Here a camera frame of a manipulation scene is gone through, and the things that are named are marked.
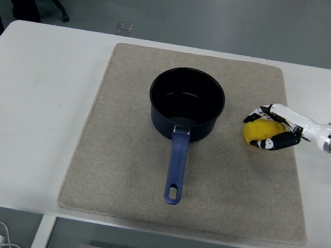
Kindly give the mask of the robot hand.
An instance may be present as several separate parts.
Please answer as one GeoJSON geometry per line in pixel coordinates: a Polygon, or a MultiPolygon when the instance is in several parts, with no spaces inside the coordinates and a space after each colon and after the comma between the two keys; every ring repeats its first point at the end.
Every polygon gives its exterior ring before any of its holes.
{"type": "Polygon", "coordinates": [[[319,125],[282,104],[260,106],[244,119],[242,136],[252,147],[281,150],[305,139],[331,153],[331,125],[319,125]]]}

